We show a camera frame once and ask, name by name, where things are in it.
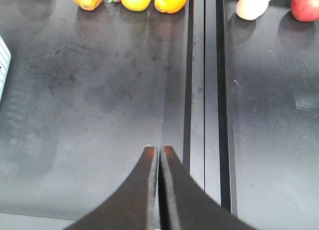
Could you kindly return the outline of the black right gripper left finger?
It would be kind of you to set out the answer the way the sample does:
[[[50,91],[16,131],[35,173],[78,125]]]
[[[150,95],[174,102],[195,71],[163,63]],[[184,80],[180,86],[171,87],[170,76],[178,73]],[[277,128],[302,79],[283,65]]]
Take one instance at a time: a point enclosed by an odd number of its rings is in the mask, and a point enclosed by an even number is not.
[[[67,230],[153,230],[158,150],[147,146],[137,164],[101,205]]]

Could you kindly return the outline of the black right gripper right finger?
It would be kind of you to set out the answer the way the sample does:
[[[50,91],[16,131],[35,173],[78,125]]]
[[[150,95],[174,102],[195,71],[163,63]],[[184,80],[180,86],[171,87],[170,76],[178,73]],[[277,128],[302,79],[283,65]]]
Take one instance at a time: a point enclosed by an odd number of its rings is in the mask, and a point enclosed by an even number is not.
[[[159,215],[163,230],[252,230],[210,198],[173,147],[159,151]]]

